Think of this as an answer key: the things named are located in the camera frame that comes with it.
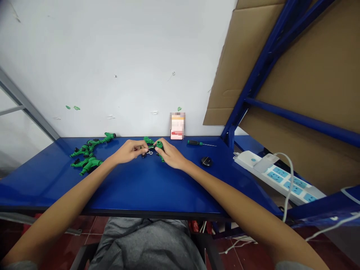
floor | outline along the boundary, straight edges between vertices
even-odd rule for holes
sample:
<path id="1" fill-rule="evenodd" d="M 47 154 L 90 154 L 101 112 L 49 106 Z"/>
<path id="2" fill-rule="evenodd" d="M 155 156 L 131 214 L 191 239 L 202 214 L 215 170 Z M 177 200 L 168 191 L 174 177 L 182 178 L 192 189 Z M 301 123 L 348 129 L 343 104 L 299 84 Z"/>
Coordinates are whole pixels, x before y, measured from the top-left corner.
<path id="1" fill-rule="evenodd" d="M 79 250 L 85 244 L 99 242 L 104 232 L 108 217 L 80 216 L 71 226 L 74 229 L 82 229 L 80 236 L 64 234 L 55 246 L 49 251 L 40 270 L 68 270 Z M 20 238 L 23 226 L 17 223 L 0 220 L 0 259 Z M 317 231 L 315 227 L 305 227 L 296 230 L 306 238 Z M 234 240 L 216 240 L 219 252 L 228 249 Z M 345 254 L 343 254 L 326 236 L 320 235 L 309 241 L 309 244 L 322 257 L 325 263 L 332 269 L 360 270 Z M 228 254 L 221 255 L 225 269 L 242 270 L 269 270 L 274 269 L 270 257 L 259 244 L 248 244 L 240 248 L 231 249 Z"/>

white power strip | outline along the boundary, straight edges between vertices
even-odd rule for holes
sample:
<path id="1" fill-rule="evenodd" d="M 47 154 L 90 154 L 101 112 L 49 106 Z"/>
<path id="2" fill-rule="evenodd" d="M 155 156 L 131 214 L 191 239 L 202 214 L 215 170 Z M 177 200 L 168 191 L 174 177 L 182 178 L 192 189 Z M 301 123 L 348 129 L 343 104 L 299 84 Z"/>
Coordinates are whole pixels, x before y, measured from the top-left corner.
<path id="1" fill-rule="evenodd" d="M 250 151 L 245 151 L 234 157 L 234 161 L 241 167 L 260 178 L 269 186 L 287 196 L 290 187 L 290 173 L 280 169 L 275 165 L 271 165 L 265 172 L 260 173 L 254 170 L 254 166 L 261 160 L 261 157 Z M 294 186 L 291 191 L 290 200 L 296 204 L 301 205 L 312 202 L 314 200 L 326 197 L 324 193 L 316 187 L 304 182 L 303 180 L 294 177 Z"/>

forearm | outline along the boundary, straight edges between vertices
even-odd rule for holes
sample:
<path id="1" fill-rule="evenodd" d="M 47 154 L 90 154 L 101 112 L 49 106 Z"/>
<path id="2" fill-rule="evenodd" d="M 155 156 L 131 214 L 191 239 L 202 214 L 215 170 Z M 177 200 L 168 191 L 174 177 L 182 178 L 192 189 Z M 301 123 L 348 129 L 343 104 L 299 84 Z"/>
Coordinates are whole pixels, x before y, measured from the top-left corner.
<path id="1" fill-rule="evenodd" d="M 290 260 L 313 269 L 328 269 L 307 242 L 262 206 L 191 162 L 184 171 L 203 186 L 249 236 L 268 248 L 275 263 Z"/>
<path id="2" fill-rule="evenodd" d="M 3 265 L 30 260 L 40 264 L 46 251 L 81 213 L 92 195 L 117 163 L 109 157 L 91 174 L 57 200 L 28 229 L 2 260 Z"/>

black chair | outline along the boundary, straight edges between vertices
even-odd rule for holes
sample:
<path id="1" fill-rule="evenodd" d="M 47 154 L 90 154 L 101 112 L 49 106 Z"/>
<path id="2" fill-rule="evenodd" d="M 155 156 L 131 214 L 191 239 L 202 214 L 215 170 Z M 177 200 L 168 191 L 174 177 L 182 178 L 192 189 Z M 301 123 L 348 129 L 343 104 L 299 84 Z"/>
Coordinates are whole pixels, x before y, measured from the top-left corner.
<path id="1" fill-rule="evenodd" d="M 215 241 L 209 234 L 194 233 L 191 239 L 198 248 L 200 255 L 205 263 L 205 252 L 207 253 L 212 270 L 225 270 Z M 70 270 L 83 270 L 86 262 L 91 261 L 98 249 L 99 243 L 84 245 L 80 248 Z"/>

green plastic connector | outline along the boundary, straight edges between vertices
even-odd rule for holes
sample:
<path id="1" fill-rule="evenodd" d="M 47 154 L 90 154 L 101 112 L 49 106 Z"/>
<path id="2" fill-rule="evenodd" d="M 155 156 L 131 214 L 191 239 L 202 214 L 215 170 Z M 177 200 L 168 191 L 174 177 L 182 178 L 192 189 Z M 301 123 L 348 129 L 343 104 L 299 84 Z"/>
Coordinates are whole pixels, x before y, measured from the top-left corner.
<path id="1" fill-rule="evenodd" d="M 109 133 L 109 132 L 105 132 L 105 138 L 101 141 L 101 142 L 110 142 L 111 141 L 111 139 L 114 139 L 114 138 L 116 138 L 116 134 L 115 133 Z"/>
<path id="2" fill-rule="evenodd" d="M 94 166 L 100 166 L 103 164 L 101 160 L 97 160 L 96 157 L 90 157 L 88 163 L 83 167 L 81 173 L 79 175 L 83 176 L 84 173 L 90 171 L 90 169 Z"/>
<path id="3" fill-rule="evenodd" d="M 162 145 L 162 142 L 160 142 L 160 141 L 157 141 L 156 147 L 158 147 L 158 148 L 162 149 L 163 151 L 165 151 L 164 146 Z M 161 158 L 161 162 L 165 162 L 164 158 L 160 154 L 159 154 L 159 157 Z"/>
<path id="4" fill-rule="evenodd" d="M 70 157 L 78 156 L 78 155 L 88 155 L 89 153 L 89 146 L 87 144 L 84 144 L 81 149 L 75 148 L 74 152 L 70 155 Z"/>
<path id="5" fill-rule="evenodd" d="M 71 167 L 84 167 L 91 157 L 93 157 L 94 154 L 90 153 L 90 155 L 86 156 L 86 158 L 83 161 L 80 161 L 80 159 L 75 160 L 74 163 L 71 163 Z"/>
<path id="6" fill-rule="evenodd" d="M 155 142 L 152 140 L 152 139 L 150 139 L 148 136 L 145 136 L 144 137 L 144 141 L 147 143 L 147 144 L 151 144 L 151 145 L 153 145 Z"/>
<path id="7" fill-rule="evenodd" d="M 95 146 L 98 144 L 104 143 L 102 140 L 94 139 L 94 140 L 88 140 L 87 144 L 89 145 L 89 152 L 93 152 L 95 149 Z"/>

